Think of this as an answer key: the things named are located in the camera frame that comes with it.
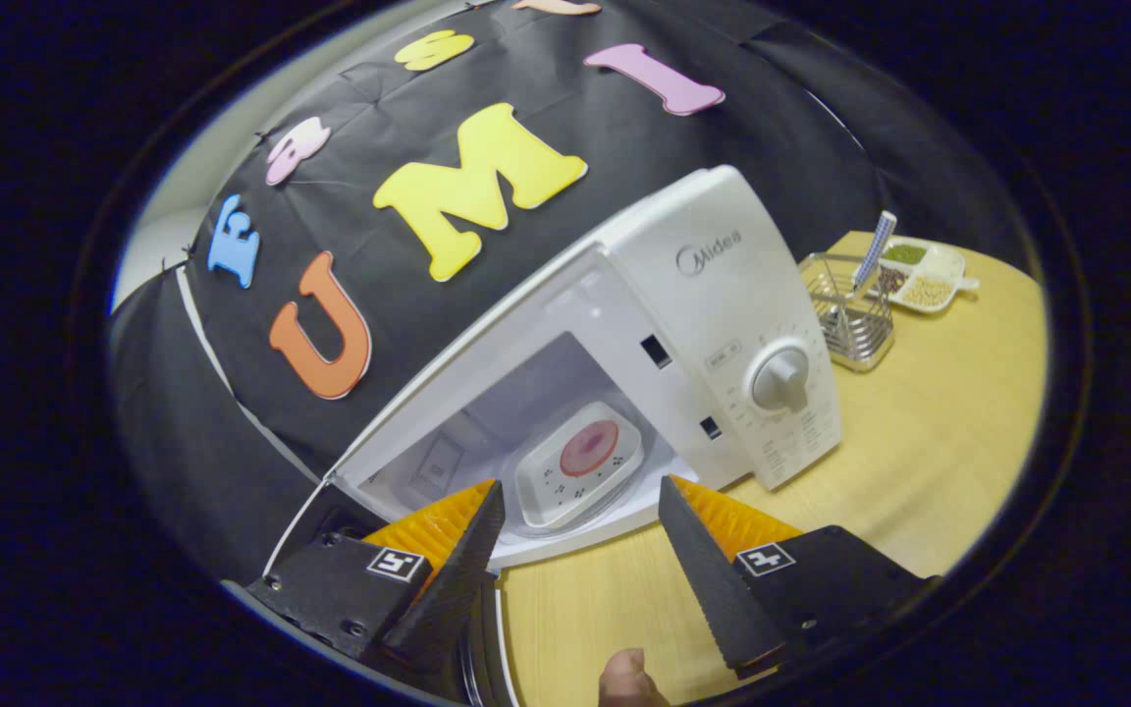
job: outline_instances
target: midea logo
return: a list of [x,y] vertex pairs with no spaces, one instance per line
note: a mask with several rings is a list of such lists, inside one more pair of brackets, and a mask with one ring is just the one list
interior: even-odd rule
[[705,266],[710,260],[726,253],[733,245],[737,245],[740,242],[741,232],[733,230],[732,235],[715,239],[714,242],[703,248],[699,245],[680,248],[679,253],[674,256],[674,264],[679,265],[679,271],[685,274],[685,276],[696,277],[701,274],[701,270],[705,269]]

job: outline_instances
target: pink letter i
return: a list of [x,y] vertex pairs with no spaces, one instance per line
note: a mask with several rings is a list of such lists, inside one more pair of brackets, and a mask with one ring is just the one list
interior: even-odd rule
[[717,106],[726,94],[716,86],[703,86],[681,72],[645,54],[640,44],[619,44],[602,49],[585,58],[588,67],[607,67],[634,79],[648,90],[661,95],[661,106],[673,115],[692,115],[709,106]]

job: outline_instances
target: white plastic tray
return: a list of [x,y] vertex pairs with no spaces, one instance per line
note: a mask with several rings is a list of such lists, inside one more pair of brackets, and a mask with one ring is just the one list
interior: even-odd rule
[[[966,273],[966,258],[964,258],[959,251],[943,244],[943,242],[924,241],[924,239],[921,238],[895,235],[889,238],[889,244],[884,247],[884,250],[889,250],[889,248],[892,248],[893,245],[914,245],[923,248],[926,251],[926,253],[924,253],[924,258],[916,265],[899,264],[897,260],[880,258],[881,267],[897,270],[906,276],[906,282],[903,283],[901,287],[899,287],[896,292],[892,292],[892,294],[889,294],[889,301],[892,301],[895,304],[901,304],[903,308],[915,309],[917,312],[931,314],[948,308],[950,302],[955,300],[955,296],[959,294],[959,291],[975,290],[975,287],[979,286],[978,279],[962,277]],[[947,285],[951,287],[950,294],[941,303],[931,305],[931,308],[924,304],[917,304],[915,301],[907,300],[906,295],[912,291],[912,287],[915,286],[915,278],[920,277],[947,283]],[[879,296],[880,291],[877,290],[877,287],[871,287],[871,291],[867,292],[867,294]]]

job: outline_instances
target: finger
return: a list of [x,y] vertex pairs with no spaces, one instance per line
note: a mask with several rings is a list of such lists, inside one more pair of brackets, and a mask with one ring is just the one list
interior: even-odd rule
[[668,704],[644,671],[642,648],[619,650],[601,673],[601,707],[663,707]]

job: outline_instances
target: wooden table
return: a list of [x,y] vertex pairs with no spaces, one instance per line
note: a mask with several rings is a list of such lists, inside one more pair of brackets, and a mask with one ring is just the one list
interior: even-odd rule
[[[830,253],[862,256],[852,232]],[[924,317],[895,305],[897,339],[866,374],[831,367],[845,438],[776,492],[725,491],[803,532],[839,524],[920,577],[946,574],[991,524],[1028,456],[1045,393],[1041,286],[962,248],[979,291]],[[596,704],[614,650],[644,647],[672,704],[735,689],[661,524],[506,569],[502,606],[524,707]]]

